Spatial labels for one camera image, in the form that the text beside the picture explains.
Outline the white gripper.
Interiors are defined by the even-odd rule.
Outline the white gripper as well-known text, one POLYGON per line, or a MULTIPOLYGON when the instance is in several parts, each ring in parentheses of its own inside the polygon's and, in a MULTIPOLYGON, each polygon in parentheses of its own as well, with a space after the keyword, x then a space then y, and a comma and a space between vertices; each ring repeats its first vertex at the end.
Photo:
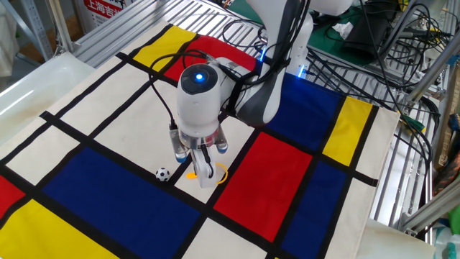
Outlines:
POLYGON ((198 177, 201 188, 211 188, 216 186, 216 166, 212 155, 206 145, 202 145, 196 150, 191 150, 193 168, 198 177))

